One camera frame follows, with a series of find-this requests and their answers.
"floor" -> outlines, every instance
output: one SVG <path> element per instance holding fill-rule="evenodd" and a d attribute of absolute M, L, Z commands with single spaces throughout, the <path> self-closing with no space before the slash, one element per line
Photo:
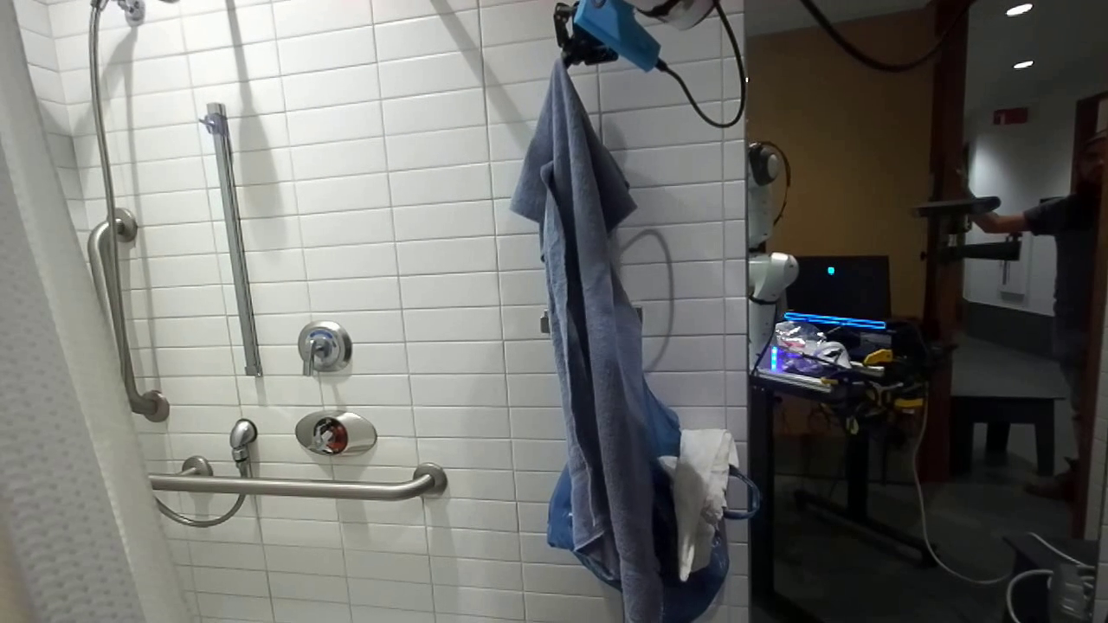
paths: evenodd
<path fill-rule="evenodd" d="M 1064 503 L 1025 495 L 1036 477 L 1032 463 L 981 463 L 969 477 L 931 489 L 931 533 L 938 555 L 966 575 L 1009 575 L 1016 533 L 1068 533 L 1071 514 Z M 780 480 L 780 591 L 800 604 L 824 623 L 1002 623 L 1003 584 L 976 590 L 920 569 L 885 547 L 826 523 L 794 506 L 795 489 L 836 493 L 832 480 L 784 477 Z M 918 503 L 909 486 L 878 486 L 873 516 L 918 533 Z"/>

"white shower curtain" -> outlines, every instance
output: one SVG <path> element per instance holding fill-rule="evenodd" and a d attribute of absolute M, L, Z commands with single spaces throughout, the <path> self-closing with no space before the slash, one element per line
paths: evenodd
<path fill-rule="evenodd" d="M 185 623 L 13 0 L 0 0 L 0 84 L 0 540 L 17 561 L 0 575 L 35 619 Z"/>

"shower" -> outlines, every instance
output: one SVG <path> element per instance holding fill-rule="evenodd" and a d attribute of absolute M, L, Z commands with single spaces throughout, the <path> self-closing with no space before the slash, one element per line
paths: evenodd
<path fill-rule="evenodd" d="M 105 128 L 105 95 L 100 95 L 100 14 L 105 14 L 105 6 L 106 6 L 106 0 L 95 0 L 95 12 L 90 12 L 90 104 L 95 104 L 90 111 L 95 111 L 106 216 L 90 232 L 88 252 L 90 252 L 97 298 L 100 298 L 105 320 L 113 335 L 113 354 L 119 354 L 121 382 L 128 390 L 128 406 L 133 406 L 133 413 L 144 416 L 148 424 L 163 424 L 163 420 L 168 420 L 168 402 L 159 390 L 140 390 L 133 341 L 128 341 L 128 323 L 126 323 L 119 247 L 135 241 L 140 223 L 113 203 L 111 152 L 106 152 L 106 128 Z M 142 0 L 119 0 L 119 6 L 128 14 L 133 29 L 142 26 L 142 14 L 144 14 Z"/>

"room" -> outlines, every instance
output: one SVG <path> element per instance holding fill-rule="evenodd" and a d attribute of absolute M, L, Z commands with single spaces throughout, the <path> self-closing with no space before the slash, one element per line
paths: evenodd
<path fill-rule="evenodd" d="M 909 569 L 788 506 L 795 480 L 836 486 L 843 437 L 754 425 L 750 374 L 795 263 L 883 257 L 883 315 L 920 320 L 914 207 L 1068 193 L 1073 104 L 1108 90 L 1083 73 L 1108 42 L 1036 58 L 1073 67 L 1068 90 L 1016 90 L 986 68 L 1009 51 L 976 50 L 1003 39 L 976 39 L 993 2 L 948 0 L 961 64 L 878 75 L 804 6 L 873 56 L 935 42 L 923 0 L 0 0 L 0 619 L 870 615 L 795 596 L 788 575 L 807 566 L 788 529 Z M 938 98 L 951 67 L 998 84 Z M 1056 169 L 1036 186 L 1038 152 Z M 951 266 L 948 334 L 1042 347 L 1049 240 Z M 914 406 L 931 416 L 948 387 L 929 387 Z M 938 551 L 972 542 L 942 493 L 998 476 L 983 431 L 969 477 L 931 471 L 951 431 L 920 462 L 908 431 L 873 514 L 918 529 L 918 463 Z M 1036 476 L 1032 431 L 1011 425 L 1011 471 Z M 1068 443 L 1056 425 L 1051 469 Z M 770 604 L 765 561 L 787 569 Z M 1042 607 L 1042 579 L 1017 604 Z M 1108 590 L 1086 579 L 1079 598 L 1106 619 Z M 1003 612 L 1003 590 L 969 596 Z"/>

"monitor screen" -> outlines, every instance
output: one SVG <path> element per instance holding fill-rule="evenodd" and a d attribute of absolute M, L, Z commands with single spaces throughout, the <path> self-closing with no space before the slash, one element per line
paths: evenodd
<path fill-rule="evenodd" d="M 889 320 L 889 257 L 795 257 L 800 275 L 787 296 L 788 311 Z"/>

